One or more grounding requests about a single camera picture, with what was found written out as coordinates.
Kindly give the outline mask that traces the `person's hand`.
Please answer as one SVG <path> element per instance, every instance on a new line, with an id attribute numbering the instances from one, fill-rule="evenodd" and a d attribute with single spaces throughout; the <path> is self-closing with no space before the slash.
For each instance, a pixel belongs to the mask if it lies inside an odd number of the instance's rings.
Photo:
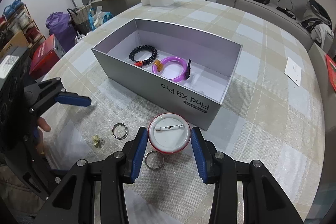
<path id="1" fill-rule="evenodd" d="M 39 133 L 39 143 L 36 145 L 36 149 L 39 153 L 43 153 L 44 144 L 43 144 L 43 133 L 50 132 L 51 127 L 42 117 L 39 117 L 37 120 L 38 133 Z"/>

